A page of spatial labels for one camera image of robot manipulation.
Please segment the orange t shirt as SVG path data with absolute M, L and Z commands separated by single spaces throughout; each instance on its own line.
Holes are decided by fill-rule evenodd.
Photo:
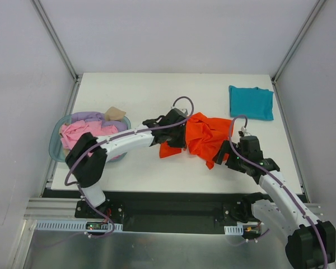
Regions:
M 186 148 L 173 148 L 164 142 L 160 145 L 159 157 L 163 159 L 187 150 L 191 155 L 204 160 L 207 168 L 211 170 L 214 167 L 213 157 L 222 142 L 228 139 L 231 124 L 230 119 L 208 118 L 201 112 L 195 113 L 185 125 Z

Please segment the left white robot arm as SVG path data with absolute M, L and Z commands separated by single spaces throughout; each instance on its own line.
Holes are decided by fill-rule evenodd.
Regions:
M 76 185 L 88 204 L 88 212 L 95 218 L 103 217 L 107 204 L 99 180 L 106 163 L 132 150 L 165 142 L 183 148 L 188 119 L 180 109 L 172 108 L 166 115 L 147 119 L 137 128 L 124 132 L 109 136 L 83 134 L 65 159 L 69 172 L 64 184 Z

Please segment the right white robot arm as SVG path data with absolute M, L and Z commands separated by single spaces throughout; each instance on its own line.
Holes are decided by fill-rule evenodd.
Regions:
M 269 195 L 260 192 L 243 196 L 228 211 L 230 218 L 247 223 L 263 222 L 285 246 L 293 268 L 327 268 L 336 259 L 336 229 L 330 221 L 320 220 L 293 193 L 271 158 L 264 158 L 255 136 L 242 136 L 239 143 L 223 141 L 214 157 L 216 164 L 246 174 Z

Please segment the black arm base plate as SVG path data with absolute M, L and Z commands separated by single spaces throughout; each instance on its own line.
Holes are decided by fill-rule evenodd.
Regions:
M 101 220 L 109 215 L 124 231 L 143 233 L 223 234 L 236 225 L 230 210 L 241 193 L 105 192 L 106 201 L 94 211 L 84 200 L 76 204 L 78 219 Z

